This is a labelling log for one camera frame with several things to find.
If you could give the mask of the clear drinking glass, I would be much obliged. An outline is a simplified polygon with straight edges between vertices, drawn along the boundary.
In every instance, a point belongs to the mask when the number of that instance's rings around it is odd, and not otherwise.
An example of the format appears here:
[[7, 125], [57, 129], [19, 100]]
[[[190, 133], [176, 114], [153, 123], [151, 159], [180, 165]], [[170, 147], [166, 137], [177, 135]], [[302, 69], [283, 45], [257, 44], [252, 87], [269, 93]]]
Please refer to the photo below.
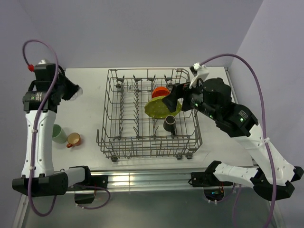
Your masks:
[[74, 95], [70, 98], [70, 101], [76, 100], [82, 94], [83, 94], [83, 89], [81, 87], [79, 87], [77, 92], [75, 92]]

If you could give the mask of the orange bowl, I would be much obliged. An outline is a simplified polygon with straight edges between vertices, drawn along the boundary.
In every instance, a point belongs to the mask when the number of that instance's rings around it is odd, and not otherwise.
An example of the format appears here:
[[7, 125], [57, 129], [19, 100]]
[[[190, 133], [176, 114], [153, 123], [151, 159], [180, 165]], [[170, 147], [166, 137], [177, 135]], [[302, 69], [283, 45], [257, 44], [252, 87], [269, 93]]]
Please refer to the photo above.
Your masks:
[[158, 97], [158, 96], [167, 96], [170, 94], [170, 90], [166, 87], [160, 86], [153, 90], [152, 92], [152, 98]]

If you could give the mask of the green dotted plate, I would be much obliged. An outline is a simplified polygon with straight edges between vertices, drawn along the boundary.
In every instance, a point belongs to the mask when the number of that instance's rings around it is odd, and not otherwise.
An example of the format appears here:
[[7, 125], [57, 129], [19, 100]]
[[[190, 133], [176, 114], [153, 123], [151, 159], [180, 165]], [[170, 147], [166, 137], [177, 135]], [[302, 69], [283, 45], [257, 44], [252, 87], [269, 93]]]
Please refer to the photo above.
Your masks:
[[163, 103], [162, 99], [165, 96], [154, 97], [145, 105], [144, 112], [151, 118], [161, 119], [168, 115], [176, 116], [182, 108], [182, 104], [177, 102], [177, 107], [174, 112], [170, 112], [168, 107]]

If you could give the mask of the dark brown mug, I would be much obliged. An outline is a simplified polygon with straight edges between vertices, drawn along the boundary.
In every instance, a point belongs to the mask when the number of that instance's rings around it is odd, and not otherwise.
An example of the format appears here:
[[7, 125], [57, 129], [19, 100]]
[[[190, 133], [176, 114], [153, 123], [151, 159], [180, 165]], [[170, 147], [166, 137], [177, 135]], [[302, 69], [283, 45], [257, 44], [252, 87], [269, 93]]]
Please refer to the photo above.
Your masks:
[[176, 136], [176, 119], [173, 115], [168, 115], [164, 119], [163, 128], [165, 131], [170, 132], [173, 136]]

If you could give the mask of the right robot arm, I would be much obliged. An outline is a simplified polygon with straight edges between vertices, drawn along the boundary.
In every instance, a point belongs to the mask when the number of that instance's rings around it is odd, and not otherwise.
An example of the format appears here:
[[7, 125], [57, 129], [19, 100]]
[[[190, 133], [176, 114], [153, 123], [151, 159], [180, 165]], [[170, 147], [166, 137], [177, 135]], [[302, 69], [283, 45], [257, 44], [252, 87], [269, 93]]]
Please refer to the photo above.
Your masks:
[[193, 187], [236, 183], [252, 188], [268, 201], [291, 197], [295, 190], [292, 183], [301, 179], [304, 170], [291, 165], [263, 136], [261, 125], [246, 106], [232, 102], [230, 86], [221, 78], [199, 80], [196, 87], [176, 83], [162, 102], [169, 111], [174, 111], [180, 98], [183, 99], [182, 111], [195, 109], [214, 120], [216, 126], [243, 146], [258, 165], [242, 168], [213, 161], [204, 172], [191, 175]]

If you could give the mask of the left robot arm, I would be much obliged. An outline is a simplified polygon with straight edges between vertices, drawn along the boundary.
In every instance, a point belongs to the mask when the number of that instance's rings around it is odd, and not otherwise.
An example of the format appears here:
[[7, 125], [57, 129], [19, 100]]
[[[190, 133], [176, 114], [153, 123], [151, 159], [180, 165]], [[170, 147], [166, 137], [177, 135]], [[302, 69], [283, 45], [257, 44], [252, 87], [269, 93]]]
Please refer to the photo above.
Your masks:
[[27, 121], [27, 151], [21, 177], [13, 179], [12, 188], [32, 197], [64, 195], [76, 184], [86, 190], [92, 186], [88, 166], [70, 167], [55, 172], [52, 160], [53, 125], [57, 107], [68, 101], [79, 89], [54, 63], [32, 67], [36, 79], [23, 96], [23, 110]]

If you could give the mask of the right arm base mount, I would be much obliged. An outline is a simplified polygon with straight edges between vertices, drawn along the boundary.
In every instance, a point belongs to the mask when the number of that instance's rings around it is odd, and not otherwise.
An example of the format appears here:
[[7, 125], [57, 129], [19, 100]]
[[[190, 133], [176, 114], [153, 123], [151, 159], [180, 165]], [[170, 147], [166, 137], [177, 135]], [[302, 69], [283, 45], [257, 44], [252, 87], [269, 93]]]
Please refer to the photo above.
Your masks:
[[192, 187], [225, 187], [232, 186], [229, 181], [219, 181], [214, 175], [215, 168], [207, 168], [202, 172], [192, 172], [188, 184]]

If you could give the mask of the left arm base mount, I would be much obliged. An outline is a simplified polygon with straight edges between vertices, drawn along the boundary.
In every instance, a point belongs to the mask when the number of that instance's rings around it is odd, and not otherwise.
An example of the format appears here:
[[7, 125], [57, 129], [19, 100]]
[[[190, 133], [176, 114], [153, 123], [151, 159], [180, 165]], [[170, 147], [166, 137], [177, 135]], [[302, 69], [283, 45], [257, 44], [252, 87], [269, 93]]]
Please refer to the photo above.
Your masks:
[[[93, 209], [100, 209], [108, 204], [111, 198], [111, 193], [107, 189], [108, 184], [108, 175], [94, 175], [91, 177], [90, 181], [88, 183], [77, 183], [74, 185], [75, 191], [77, 190], [93, 190], [94, 192], [92, 194], [87, 193], [75, 193], [74, 194], [74, 201], [77, 207], [80, 207], [82, 209], [86, 210], [93, 210]], [[95, 207], [89, 207], [85, 206], [85, 204], [91, 204], [97, 194], [97, 191], [104, 191], [107, 193], [107, 200], [101, 204], [100, 206]]]

